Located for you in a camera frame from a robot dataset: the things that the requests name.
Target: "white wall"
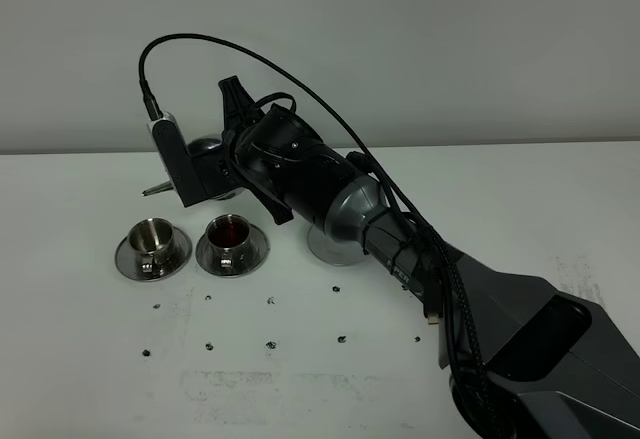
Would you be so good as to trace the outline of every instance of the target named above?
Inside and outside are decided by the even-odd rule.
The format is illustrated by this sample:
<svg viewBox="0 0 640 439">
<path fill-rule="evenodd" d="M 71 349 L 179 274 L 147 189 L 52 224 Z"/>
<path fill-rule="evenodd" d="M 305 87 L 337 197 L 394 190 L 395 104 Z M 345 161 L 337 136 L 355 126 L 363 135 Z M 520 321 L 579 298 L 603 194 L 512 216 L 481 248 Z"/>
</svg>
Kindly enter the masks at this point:
<svg viewBox="0 0 640 439">
<path fill-rule="evenodd" d="M 375 145 L 639 136 L 639 18 L 640 0 L 0 0 L 0 151 L 150 148 L 136 61 L 173 32 L 255 48 Z M 349 143 L 237 53 L 167 44 L 148 71 L 189 138 L 220 129 L 216 83 L 238 74 Z"/>
</svg>

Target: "cup handle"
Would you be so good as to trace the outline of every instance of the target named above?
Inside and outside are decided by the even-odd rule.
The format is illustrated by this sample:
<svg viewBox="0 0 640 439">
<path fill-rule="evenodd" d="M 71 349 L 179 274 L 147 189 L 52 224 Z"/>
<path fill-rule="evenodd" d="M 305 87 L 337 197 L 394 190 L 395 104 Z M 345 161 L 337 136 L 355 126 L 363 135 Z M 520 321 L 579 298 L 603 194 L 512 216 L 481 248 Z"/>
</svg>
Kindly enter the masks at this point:
<svg viewBox="0 0 640 439">
<path fill-rule="evenodd" d="M 223 252 L 222 255 L 220 256 L 220 266 L 224 267 L 225 269 L 228 269 L 230 267 L 233 267 L 233 261 L 231 259 L 231 252 Z"/>
<path fill-rule="evenodd" d="M 153 256 L 142 256 L 141 266 L 143 273 L 151 274 L 153 272 Z"/>
</svg>

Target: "white table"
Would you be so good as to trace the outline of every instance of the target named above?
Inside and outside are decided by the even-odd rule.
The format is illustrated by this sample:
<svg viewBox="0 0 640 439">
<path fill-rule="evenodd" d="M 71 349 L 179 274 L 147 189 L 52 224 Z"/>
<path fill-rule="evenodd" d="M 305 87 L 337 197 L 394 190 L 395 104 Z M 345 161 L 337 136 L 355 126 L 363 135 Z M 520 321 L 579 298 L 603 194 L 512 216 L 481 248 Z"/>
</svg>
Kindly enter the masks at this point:
<svg viewBox="0 0 640 439">
<path fill-rule="evenodd" d="M 375 153 L 455 246 L 601 302 L 640 348 L 640 143 Z M 0 437 L 476 437 L 436 328 L 374 261 L 320 263 L 302 220 L 275 226 L 249 193 L 189 209 L 140 195 L 165 179 L 154 153 L 0 158 Z M 227 212 L 269 236 L 255 273 L 223 280 L 192 257 L 141 284 L 115 269 L 135 222 L 164 217 L 195 244 Z"/>
</svg>

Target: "black motor housing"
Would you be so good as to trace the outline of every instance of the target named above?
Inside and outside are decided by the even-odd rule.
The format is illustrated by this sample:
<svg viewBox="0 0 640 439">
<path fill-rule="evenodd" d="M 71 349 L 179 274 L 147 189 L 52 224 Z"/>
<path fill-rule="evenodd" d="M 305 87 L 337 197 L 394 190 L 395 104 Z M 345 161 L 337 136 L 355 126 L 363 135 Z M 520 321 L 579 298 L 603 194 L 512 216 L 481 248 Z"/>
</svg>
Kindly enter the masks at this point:
<svg viewBox="0 0 640 439">
<path fill-rule="evenodd" d="M 246 179 L 320 230 L 338 193 L 364 174 L 300 117 L 276 104 L 241 135 L 234 155 Z"/>
</svg>

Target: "black cable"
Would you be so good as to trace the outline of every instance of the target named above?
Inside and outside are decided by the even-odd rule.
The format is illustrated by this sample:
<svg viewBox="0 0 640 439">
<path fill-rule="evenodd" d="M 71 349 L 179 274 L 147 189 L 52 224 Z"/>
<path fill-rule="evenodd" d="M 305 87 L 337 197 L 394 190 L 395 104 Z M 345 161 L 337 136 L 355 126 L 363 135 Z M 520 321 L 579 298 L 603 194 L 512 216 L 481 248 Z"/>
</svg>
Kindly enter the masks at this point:
<svg viewBox="0 0 640 439">
<path fill-rule="evenodd" d="M 291 94 L 287 94 L 286 92 L 274 92 L 273 94 L 269 94 L 268 96 L 264 96 L 262 99 L 258 99 L 253 107 L 255 109 L 261 109 L 267 104 L 277 101 L 278 99 L 289 99 L 291 101 L 291 106 L 289 106 L 289 110 L 296 113 L 296 100 Z"/>
<path fill-rule="evenodd" d="M 445 331 L 446 331 L 446 343 L 447 343 L 447 354 L 449 355 L 449 363 L 451 368 L 451 375 L 453 380 L 456 382 L 458 386 L 458 392 L 460 393 L 461 401 L 465 404 L 466 407 L 472 409 L 470 412 L 472 417 L 476 421 L 481 421 L 484 423 L 484 420 L 478 417 L 479 411 L 480 413 L 486 413 L 489 416 L 490 429 L 493 432 L 493 437 L 504 437 L 503 432 L 501 431 L 500 426 L 498 425 L 495 409 L 493 408 L 491 401 L 491 394 L 488 386 L 488 381 L 486 378 L 486 373 L 484 371 L 484 364 L 482 361 L 482 355 L 480 351 L 480 346 L 478 342 L 477 332 L 475 329 L 475 325 L 473 322 L 473 316 L 471 314 L 471 310 L 468 303 L 468 298 L 466 295 L 466 291 L 464 289 L 464 284 L 462 282 L 462 278 L 460 277 L 460 273 L 457 270 L 455 263 L 449 257 L 447 252 L 447 245 L 442 237 L 436 232 L 436 230 L 429 224 L 429 222 L 422 217 L 418 209 L 413 205 L 413 203 L 407 198 L 407 196 L 400 190 L 397 184 L 389 177 L 380 163 L 373 156 L 371 151 L 367 148 L 367 146 L 362 142 L 362 140 L 358 137 L 356 132 L 347 124 L 347 122 L 327 103 L 325 102 L 318 94 L 316 94 L 312 89 L 306 86 L 303 82 L 295 78 L 293 75 L 282 69 L 280 66 L 274 64 L 270 60 L 265 57 L 257 54 L 250 49 L 242 47 L 233 42 L 227 41 L 225 39 L 219 39 L 212 36 L 207 36 L 203 34 L 169 34 L 166 36 L 159 37 L 154 41 L 150 42 L 147 47 L 144 48 L 142 54 L 140 55 L 140 59 L 138 61 L 138 76 L 140 80 L 140 88 L 142 89 L 143 99 L 145 102 L 145 106 L 152 120 L 159 119 L 162 117 L 162 112 L 158 103 L 151 93 L 149 88 L 149 84 L 146 79 L 144 65 L 147 59 L 147 56 L 151 52 L 153 48 L 156 46 L 172 41 L 175 39 L 194 39 L 194 40 L 202 40 L 206 42 L 212 42 L 214 44 L 219 44 L 221 46 L 226 46 L 230 49 L 234 49 L 236 51 L 242 52 L 243 54 L 248 55 L 256 59 L 257 61 L 265 64 L 270 67 L 283 77 L 287 78 L 293 84 L 298 86 L 304 92 L 306 92 L 311 98 L 313 98 L 318 104 L 320 104 L 333 118 L 338 121 L 338 123 L 347 131 L 347 133 L 351 136 L 351 138 L 355 141 L 358 147 L 362 150 L 362 152 L 368 156 L 370 159 L 374 173 L 378 177 L 380 184 L 384 190 L 385 196 L 389 201 L 389 205 L 392 210 L 392 214 L 398 224 L 398 226 L 403 230 L 403 233 L 407 235 L 407 237 L 412 237 L 414 235 L 414 231 L 411 226 L 408 224 L 406 218 L 403 215 L 400 206 L 396 200 L 395 195 L 397 194 L 400 201 L 409 209 L 414 218 L 414 223 L 419 231 L 421 231 L 425 240 L 429 240 L 432 242 L 436 250 L 441 257 L 446 273 L 443 275 L 443 305 L 444 305 L 444 315 L 445 315 Z M 418 256 L 422 256 L 422 251 L 416 251 Z M 453 298 L 453 290 L 455 289 L 455 293 L 458 299 L 458 303 L 460 305 L 462 322 L 465 326 L 465 330 L 469 340 L 469 349 L 471 350 L 473 363 L 475 366 L 475 373 L 478 375 L 481 384 L 480 395 L 482 397 L 481 402 L 479 403 L 473 397 L 473 393 L 467 387 L 467 384 L 462 377 L 462 370 L 458 361 L 457 353 L 455 350 L 456 341 L 455 341 L 455 329 L 454 329 L 454 298 Z M 487 426 L 485 424 L 480 424 L 480 429 L 486 431 Z"/>
</svg>

